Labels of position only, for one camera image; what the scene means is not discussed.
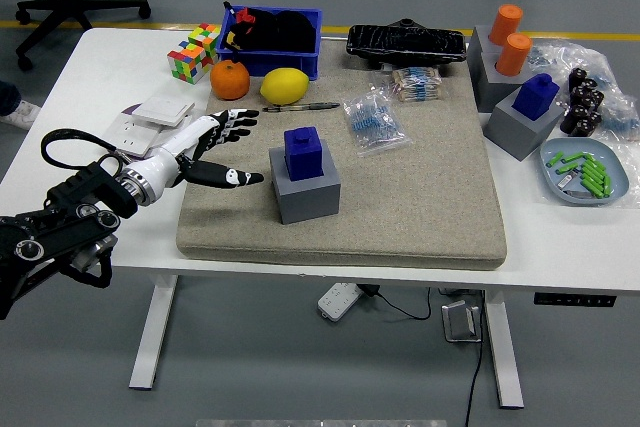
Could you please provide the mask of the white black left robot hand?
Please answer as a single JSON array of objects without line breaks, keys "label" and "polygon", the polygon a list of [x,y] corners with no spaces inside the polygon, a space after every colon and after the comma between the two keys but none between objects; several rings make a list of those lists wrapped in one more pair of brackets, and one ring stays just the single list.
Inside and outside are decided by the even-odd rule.
[{"label": "white black left robot hand", "polygon": [[259,112],[230,109],[204,115],[172,135],[144,160],[127,166],[118,182],[142,206],[159,200],[165,189],[181,181],[233,189],[264,180],[260,173],[249,173],[200,159],[207,150],[227,142],[237,142],[250,134]]}]

